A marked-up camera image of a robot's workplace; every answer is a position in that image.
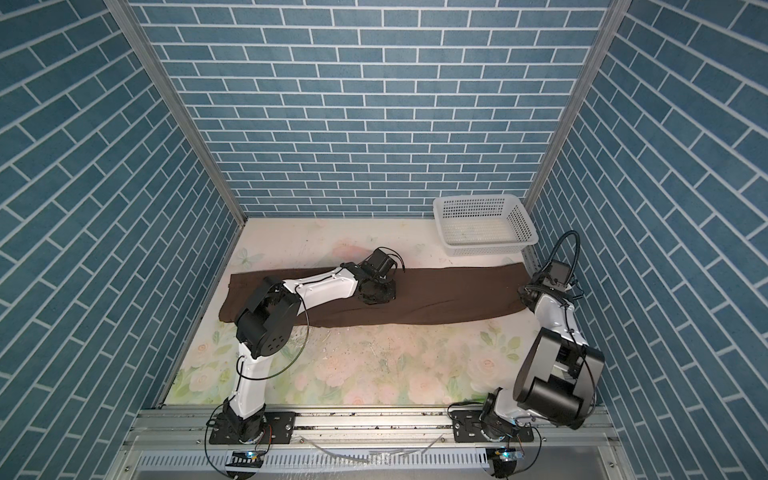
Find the brown trousers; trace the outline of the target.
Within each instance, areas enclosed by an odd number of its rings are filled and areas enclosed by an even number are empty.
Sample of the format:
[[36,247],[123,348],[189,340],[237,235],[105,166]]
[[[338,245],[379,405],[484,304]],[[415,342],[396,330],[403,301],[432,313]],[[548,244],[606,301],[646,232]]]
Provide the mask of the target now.
[[411,268],[395,275],[396,298],[366,305],[350,297],[312,307],[321,328],[384,324],[441,325],[489,320],[526,308],[518,289],[530,280],[525,266]]

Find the white plastic laundry basket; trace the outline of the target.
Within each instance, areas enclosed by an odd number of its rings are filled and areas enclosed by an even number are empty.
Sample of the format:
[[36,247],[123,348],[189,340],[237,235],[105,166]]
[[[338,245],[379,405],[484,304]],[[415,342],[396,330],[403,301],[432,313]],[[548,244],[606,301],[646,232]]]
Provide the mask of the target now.
[[433,201],[438,236],[449,256],[520,253],[539,236],[513,195],[461,195]]

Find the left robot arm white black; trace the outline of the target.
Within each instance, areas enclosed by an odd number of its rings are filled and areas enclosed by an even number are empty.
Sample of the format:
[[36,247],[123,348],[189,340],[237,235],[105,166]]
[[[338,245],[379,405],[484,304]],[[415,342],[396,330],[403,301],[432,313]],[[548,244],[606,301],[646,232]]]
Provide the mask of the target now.
[[394,273],[404,269],[399,253],[378,247],[359,263],[342,263],[313,276],[265,277],[235,318],[237,383],[209,425],[232,443],[262,441],[269,429],[265,389],[273,377],[272,357],[288,343],[297,317],[309,320],[310,308],[351,297],[367,305],[387,303],[396,297]]

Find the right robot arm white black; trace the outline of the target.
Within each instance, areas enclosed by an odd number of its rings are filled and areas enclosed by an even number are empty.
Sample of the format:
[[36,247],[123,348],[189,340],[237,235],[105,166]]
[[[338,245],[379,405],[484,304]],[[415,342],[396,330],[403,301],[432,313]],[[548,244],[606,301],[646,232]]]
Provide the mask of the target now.
[[486,398],[479,422],[487,439],[515,436],[537,419],[576,430],[592,414],[605,357],[578,328],[574,286],[573,267],[549,260],[519,289],[540,330],[514,385]]

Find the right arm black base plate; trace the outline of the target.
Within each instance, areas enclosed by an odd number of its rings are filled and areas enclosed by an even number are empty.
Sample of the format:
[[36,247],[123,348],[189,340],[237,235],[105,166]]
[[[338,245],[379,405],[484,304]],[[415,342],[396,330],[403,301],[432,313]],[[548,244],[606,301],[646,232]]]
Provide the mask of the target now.
[[453,437],[456,443],[504,443],[534,441],[531,427],[522,427],[510,423],[495,414],[482,415],[480,410],[460,409],[448,413],[452,422]]

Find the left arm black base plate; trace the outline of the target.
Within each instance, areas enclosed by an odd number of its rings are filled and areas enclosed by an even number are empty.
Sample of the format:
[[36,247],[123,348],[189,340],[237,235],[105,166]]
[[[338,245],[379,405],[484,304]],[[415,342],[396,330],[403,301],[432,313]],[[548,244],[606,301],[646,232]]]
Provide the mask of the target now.
[[289,444],[293,435],[295,412],[266,412],[255,433],[246,439],[226,419],[224,413],[217,413],[207,423],[209,427],[208,442],[213,445],[247,445],[247,444]]

